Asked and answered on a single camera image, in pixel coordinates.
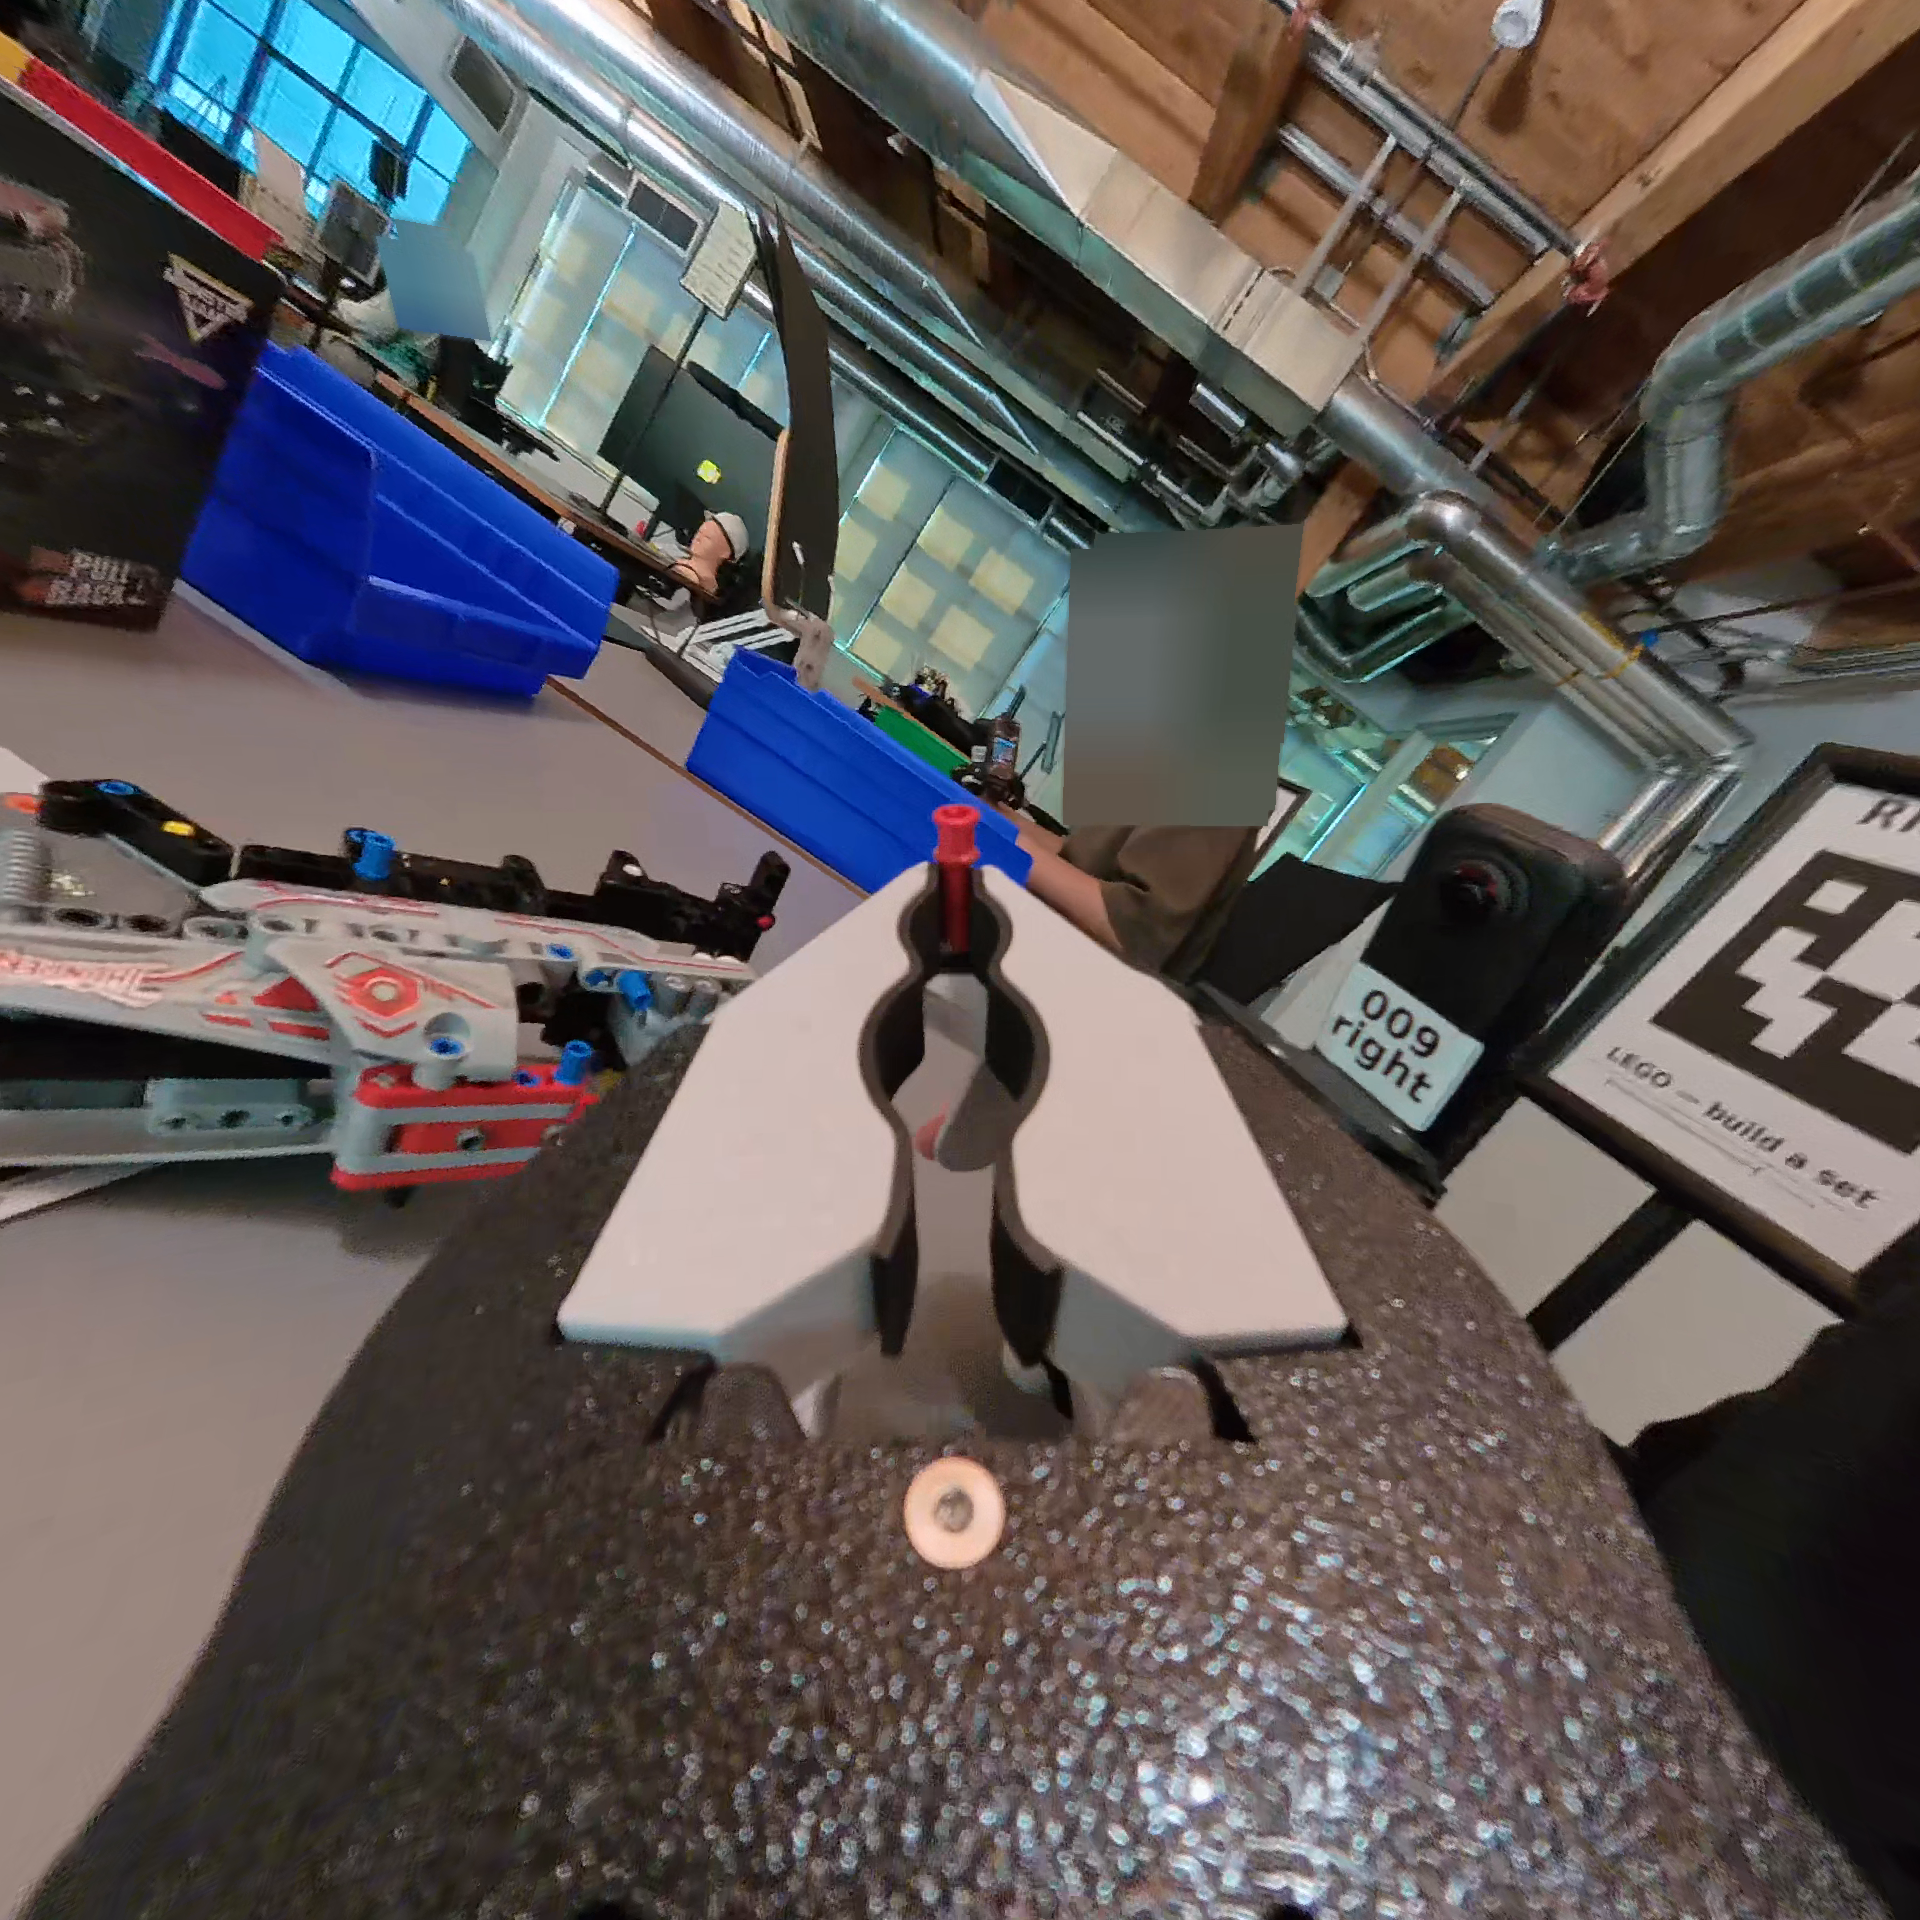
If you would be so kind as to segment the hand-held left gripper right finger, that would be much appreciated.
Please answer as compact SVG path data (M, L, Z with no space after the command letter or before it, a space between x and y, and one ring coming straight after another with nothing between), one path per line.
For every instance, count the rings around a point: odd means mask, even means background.
M993 1173L993 1307L1016 1381L1334 1347L1348 1315L1195 1010L1002 872L1002 946L960 1168Z

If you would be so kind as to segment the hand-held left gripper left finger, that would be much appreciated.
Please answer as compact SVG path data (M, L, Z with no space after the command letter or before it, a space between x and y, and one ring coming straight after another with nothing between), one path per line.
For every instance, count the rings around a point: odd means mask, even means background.
M560 1307L570 1343L763 1370L876 1347L898 1131L860 1036L910 976L926 890L898 875L713 1015Z

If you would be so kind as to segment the toy brick truck model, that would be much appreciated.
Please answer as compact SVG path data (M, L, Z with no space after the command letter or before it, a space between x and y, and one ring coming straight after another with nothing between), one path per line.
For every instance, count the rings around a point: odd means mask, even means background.
M233 847L124 780L4 791L3 1163L322 1156L349 1192L505 1177L754 983L788 864L713 897Z

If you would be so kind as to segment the red toy brick pin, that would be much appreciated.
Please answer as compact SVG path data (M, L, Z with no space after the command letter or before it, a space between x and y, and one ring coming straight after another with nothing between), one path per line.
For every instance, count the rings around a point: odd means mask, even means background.
M950 960L971 959L973 868L979 812L968 803L932 810L932 872L939 888L942 951Z

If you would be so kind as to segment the white desk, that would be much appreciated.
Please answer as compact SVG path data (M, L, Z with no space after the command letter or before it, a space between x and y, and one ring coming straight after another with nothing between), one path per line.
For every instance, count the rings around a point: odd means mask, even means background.
M1357 1339L1248 1443L656 1436L554 1331L675 1057L532 1176L4 1227L4 1916L1882 1916L1465 1251L1219 1019Z

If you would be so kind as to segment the black framed printed sign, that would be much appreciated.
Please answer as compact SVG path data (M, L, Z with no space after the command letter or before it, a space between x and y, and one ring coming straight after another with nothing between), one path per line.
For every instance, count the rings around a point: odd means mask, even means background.
M1525 1098L1649 1184L1542 1347L1693 1226L1836 1315L1915 1256L1915 861L1917 759L1827 743L1542 1036Z

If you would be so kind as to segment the blue plastic storage bin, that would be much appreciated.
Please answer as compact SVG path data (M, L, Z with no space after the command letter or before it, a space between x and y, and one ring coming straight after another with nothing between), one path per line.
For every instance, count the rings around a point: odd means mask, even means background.
M264 345L181 584L281 651L529 703L602 650L617 569L348 375Z
M827 690L756 655L734 657L689 772L870 897L929 864L932 812L969 793Z

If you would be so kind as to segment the green plastic bin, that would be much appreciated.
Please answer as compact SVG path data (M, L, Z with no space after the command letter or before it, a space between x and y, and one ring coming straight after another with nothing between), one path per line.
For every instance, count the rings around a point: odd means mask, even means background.
M930 731L908 711L868 704L865 715L877 731L888 735L896 746L926 762L926 767L942 778L960 778L973 763L971 751L954 747L954 743Z

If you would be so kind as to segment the building instruction booklet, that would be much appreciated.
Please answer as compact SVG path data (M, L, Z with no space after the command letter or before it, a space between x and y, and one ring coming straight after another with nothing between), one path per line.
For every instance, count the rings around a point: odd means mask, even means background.
M3 1220L133 1193L131 1208L166 1216L296 1218L331 1216L344 1195L330 1187L317 1160L188 1160L158 1163L98 1163L80 1168L6 1168Z

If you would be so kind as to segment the black computer monitor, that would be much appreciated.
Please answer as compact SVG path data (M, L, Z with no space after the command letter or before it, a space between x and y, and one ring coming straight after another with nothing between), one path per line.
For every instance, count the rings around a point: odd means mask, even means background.
M596 453L654 498L649 523L690 539L707 514L732 512L756 551L782 425L704 369L649 347Z

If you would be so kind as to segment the hanging white paper sheet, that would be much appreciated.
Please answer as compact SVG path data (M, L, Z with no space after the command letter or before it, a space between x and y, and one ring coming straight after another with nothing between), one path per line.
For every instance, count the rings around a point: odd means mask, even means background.
M681 291L713 320L729 320L761 267L756 223L723 201L699 228L680 274Z

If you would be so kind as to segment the black toy truck box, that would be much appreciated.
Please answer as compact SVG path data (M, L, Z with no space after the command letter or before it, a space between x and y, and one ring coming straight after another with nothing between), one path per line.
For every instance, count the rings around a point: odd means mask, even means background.
M160 625L280 303L273 266L4 85L6 613Z

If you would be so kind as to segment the row of red yellow bins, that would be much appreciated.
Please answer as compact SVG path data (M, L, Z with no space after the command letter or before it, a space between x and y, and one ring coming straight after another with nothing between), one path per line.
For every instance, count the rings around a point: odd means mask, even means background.
M116 161L245 259L268 266L281 250L275 226L6 34L3 36L3 82L48 111L66 133Z

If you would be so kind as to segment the silver ventilation duct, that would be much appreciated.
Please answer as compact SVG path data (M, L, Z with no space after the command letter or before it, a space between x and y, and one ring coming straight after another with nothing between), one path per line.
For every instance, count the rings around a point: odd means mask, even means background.
M1857 329L1915 291L1917 185L1908 176L1787 261L1698 313L1644 389L1646 506L1525 549L1499 506L1396 400L1352 375L1325 411L1348 451L1401 492L1316 584L1405 584L1459 601L1555 692L1584 711L1649 780L1601 837L1644 899L1741 780L1750 736L1664 661L1604 621L1587 594L1691 559L1726 508L1723 443L1734 400L1762 372Z
M438 4L480 53L665 185L785 218L830 315L1093 512L1258 517L1312 457L1395 497L1452 455L1369 370L1325 271L1374 201L1260 251L1265 147L1305 23L1220 59L1189 162L1150 164L1016 65L969 4Z

